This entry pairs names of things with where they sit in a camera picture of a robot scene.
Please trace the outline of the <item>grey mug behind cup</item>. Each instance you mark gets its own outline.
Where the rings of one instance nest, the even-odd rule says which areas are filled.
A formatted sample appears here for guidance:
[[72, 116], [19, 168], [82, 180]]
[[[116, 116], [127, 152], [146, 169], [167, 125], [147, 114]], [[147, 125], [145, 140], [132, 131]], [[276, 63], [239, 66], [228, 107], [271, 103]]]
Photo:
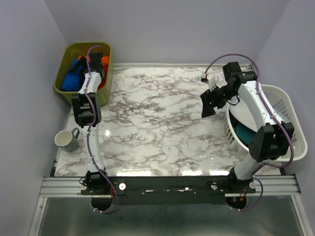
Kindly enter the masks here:
[[79, 148], [78, 137], [80, 134], [80, 130], [79, 128], [74, 128], [71, 130], [71, 133], [73, 135], [71, 143], [65, 147], [62, 147], [62, 149], [70, 153], [76, 151]]

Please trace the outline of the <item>olive green plastic bin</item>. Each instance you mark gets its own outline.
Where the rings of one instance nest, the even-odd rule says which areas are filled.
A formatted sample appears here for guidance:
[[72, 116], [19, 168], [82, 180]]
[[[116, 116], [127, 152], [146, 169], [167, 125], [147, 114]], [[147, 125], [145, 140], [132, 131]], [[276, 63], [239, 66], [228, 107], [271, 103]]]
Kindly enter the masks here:
[[71, 95], [75, 94], [77, 91], [62, 91], [62, 84], [67, 71], [70, 70], [72, 62], [75, 58], [79, 56], [86, 56], [90, 47], [100, 45], [103, 48], [103, 53], [105, 57], [109, 57], [108, 70], [106, 71], [106, 82], [102, 88], [97, 90], [98, 103], [101, 107], [105, 106], [109, 102], [111, 94], [111, 85], [113, 78], [114, 65], [112, 63], [112, 48], [110, 44], [106, 42], [77, 42], [70, 44], [64, 54], [62, 61], [59, 66], [58, 73], [54, 81], [54, 89], [57, 93], [62, 95], [66, 101], [71, 105]]

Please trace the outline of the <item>white plastic laundry basket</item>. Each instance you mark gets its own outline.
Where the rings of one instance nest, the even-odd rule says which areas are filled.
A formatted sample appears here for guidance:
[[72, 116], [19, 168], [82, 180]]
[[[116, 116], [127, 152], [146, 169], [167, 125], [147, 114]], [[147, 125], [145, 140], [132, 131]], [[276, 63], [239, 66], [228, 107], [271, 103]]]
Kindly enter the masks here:
[[[283, 120], [290, 121], [294, 126], [294, 134], [291, 138], [294, 148], [294, 161], [301, 160], [305, 157], [308, 151], [308, 144], [302, 131], [298, 116], [295, 112], [293, 104], [288, 94], [281, 88], [272, 85], [262, 85], [267, 99]], [[228, 146], [237, 152], [237, 156], [243, 158], [249, 152], [249, 149], [244, 145], [235, 133], [235, 125], [240, 123], [230, 112], [229, 105], [226, 105], [226, 113], [224, 117], [224, 133]]]

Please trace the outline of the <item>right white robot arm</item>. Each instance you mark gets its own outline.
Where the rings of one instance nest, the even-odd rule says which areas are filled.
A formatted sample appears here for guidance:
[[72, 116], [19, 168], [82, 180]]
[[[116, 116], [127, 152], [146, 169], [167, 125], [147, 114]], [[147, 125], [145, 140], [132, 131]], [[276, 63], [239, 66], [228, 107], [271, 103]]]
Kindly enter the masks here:
[[281, 166], [274, 164], [274, 161], [287, 152], [294, 153], [291, 141], [294, 126], [291, 122], [277, 118], [277, 112], [266, 98], [256, 72], [243, 72], [238, 62], [229, 62], [222, 70], [226, 85], [218, 87], [214, 79], [208, 79], [209, 88], [200, 96], [202, 118], [213, 116], [215, 108], [220, 109], [237, 98], [244, 100], [257, 127], [257, 132], [248, 145], [249, 153], [230, 170], [226, 179], [227, 189], [236, 193], [263, 166], [280, 169]]

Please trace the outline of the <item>orange rolled t shirt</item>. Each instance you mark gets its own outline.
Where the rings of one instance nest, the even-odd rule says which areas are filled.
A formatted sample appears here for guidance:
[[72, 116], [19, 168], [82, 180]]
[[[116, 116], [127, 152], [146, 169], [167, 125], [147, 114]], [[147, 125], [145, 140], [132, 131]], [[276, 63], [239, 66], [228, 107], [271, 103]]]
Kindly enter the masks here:
[[[86, 56], [79, 56], [77, 59], [79, 59], [79, 58], [86, 58]], [[102, 63], [102, 66], [103, 65], [108, 65], [109, 66], [109, 57], [108, 56], [103, 56], [101, 58], [101, 63]]]

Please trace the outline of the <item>blue printed t shirt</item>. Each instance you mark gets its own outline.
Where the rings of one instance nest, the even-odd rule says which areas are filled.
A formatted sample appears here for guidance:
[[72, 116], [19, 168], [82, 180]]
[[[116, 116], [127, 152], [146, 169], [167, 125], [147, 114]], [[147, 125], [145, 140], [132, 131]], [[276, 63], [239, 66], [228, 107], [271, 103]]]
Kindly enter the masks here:
[[79, 91], [82, 87], [83, 74], [66, 72], [61, 91]]

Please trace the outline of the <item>white round plate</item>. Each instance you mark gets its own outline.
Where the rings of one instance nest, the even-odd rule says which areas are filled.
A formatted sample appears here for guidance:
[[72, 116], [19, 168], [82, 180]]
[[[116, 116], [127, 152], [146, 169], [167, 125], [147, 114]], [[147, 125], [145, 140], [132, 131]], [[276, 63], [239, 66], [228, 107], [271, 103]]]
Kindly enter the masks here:
[[229, 110], [232, 115], [244, 126], [249, 128], [250, 130], [257, 132], [257, 126], [255, 124], [254, 118], [250, 113], [246, 103], [242, 98], [240, 98], [240, 102], [237, 103], [237, 98], [232, 98], [229, 101], [231, 104], [235, 104], [235, 106], [229, 105]]

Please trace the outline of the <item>red rolled t shirt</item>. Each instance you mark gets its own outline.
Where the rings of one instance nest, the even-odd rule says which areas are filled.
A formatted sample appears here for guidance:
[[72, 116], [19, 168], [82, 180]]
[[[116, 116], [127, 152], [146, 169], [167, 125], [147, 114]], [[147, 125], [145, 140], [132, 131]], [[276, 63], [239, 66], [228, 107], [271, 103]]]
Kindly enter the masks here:
[[103, 75], [102, 81], [101, 81], [101, 83], [99, 84], [97, 90], [100, 90], [101, 88], [103, 88], [104, 85], [105, 85], [105, 83], [106, 83], [107, 72], [108, 72], [108, 65], [103, 65], [103, 70], [104, 70], [104, 75]]

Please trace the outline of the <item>teal round plate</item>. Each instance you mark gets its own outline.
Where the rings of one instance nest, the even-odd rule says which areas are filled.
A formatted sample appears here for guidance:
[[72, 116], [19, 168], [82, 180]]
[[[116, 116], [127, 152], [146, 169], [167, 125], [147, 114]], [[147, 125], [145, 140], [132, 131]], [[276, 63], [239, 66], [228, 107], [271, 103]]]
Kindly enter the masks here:
[[246, 146], [250, 144], [254, 135], [256, 134], [254, 131], [250, 130], [249, 128], [242, 125], [241, 123], [238, 123], [235, 126], [235, 133], [236, 133], [236, 136], [239, 138], [239, 140]]

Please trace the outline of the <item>aluminium frame rail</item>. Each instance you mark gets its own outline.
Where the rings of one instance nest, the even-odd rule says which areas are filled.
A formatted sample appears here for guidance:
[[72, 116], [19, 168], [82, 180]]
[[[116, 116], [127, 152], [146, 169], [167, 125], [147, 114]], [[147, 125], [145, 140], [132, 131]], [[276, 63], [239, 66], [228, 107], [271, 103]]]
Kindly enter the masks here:
[[[256, 192], [248, 196], [292, 196], [301, 194], [295, 176], [257, 176], [254, 181]], [[41, 198], [90, 198], [91, 195], [81, 194], [81, 184], [78, 177], [48, 177], [41, 184]]]

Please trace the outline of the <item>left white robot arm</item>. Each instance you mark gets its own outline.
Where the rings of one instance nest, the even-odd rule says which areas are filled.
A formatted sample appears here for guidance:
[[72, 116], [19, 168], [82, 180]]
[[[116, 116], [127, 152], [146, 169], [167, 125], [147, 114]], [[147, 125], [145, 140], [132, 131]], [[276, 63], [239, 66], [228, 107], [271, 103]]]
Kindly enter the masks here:
[[98, 134], [101, 111], [96, 92], [105, 74], [102, 57], [102, 52], [89, 52], [87, 56], [80, 57], [70, 69], [70, 72], [79, 75], [81, 86], [71, 96], [71, 102], [75, 121], [82, 130], [87, 149], [88, 167], [83, 185], [88, 191], [98, 194], [104, 194], [109, 189]]

